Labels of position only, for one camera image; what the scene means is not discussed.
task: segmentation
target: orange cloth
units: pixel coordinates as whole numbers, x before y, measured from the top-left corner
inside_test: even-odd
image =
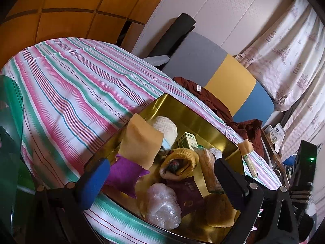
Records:
[[[227,195],[209,194],[206,204],[206,220],[211,227],[232,227],[236,210],[232,207]]]
[[[245,139],[243,142],[238,143],[237,146],[242,156],[246,156],[254,150],[253,144],[249,142],[248,139]]]
[[[148,170],[161,148],[164,134],[134,114],[126,126],[119,154]]]

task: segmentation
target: small box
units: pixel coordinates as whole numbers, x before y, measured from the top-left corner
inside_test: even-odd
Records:
[[[270,132],[270,140],[272,142],[272,144],[274,144],[275,142],[277,142],[277,140],[281,139],[281,137],[284,137],[284,130],[282,128],[282,126],[279,124],[277,124]]]
[[[185,149],[197,149],[198,143],[196,142],[196,138],[194,135],[185,132],[177,141],[179,148],[185,148]]]

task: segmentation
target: plastic bag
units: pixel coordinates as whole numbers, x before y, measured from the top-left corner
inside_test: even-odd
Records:
[[[222,158],[222,151],[216,148],[210,148],[209,151],[215,156],[216,160]]]
[[[155,183],[147,190],[146,220],[164,229],[174,229],[181,223],[181,208],[173,189]]]

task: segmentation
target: purple fabric pouch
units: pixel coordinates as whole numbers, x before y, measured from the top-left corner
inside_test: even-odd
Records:
[[[136,198],[134,187],[138,178],[150,173],[142,166],[119,154],[116,156],[116,162],[110,168],[104,184],[110,185],[133,198]]]
[[[182,210],[182,217],[197,209],[204,208],[204,199],[194,177],[188,177],[179,182],[167,180],[166,186],[175,191],[177,203]]]

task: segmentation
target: bolt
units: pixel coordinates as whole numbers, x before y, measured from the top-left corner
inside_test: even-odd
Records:
[[[281,186],[281,187],[280,187],[280,190],[281,190],[282,192],[284,192],[284,193],[287,192],[287,188],[285,188],[284,186]]]
[[[74,182],[68,182],[66,185],[65,185],[68,189],[72,189],[76,186],[76,184]]]
[[[251,187],[252,189],[256,190],[256,189],[257,189],[257,184],[254,183],[254,182],[251,182],[251,183],[249,184],[249,187]]]
[[[38,187],[37,187],[37,191],[38,192],[41,192],[41,191],[43,191],[44,190],[44,186],[43,185],[39,185]]]

